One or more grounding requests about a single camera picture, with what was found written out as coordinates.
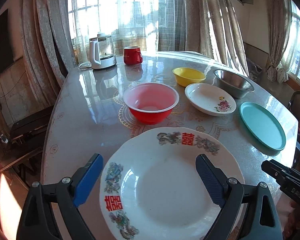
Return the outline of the person's right hand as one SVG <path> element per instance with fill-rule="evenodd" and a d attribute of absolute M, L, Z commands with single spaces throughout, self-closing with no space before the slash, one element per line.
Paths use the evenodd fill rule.
<path fill-rule="evenodd" d="M 288 215 L 288 220 L 282 233 L 283 239 L 300 239 L 300 205 L 291 201 L 290 206 L 293 210 Z"/>

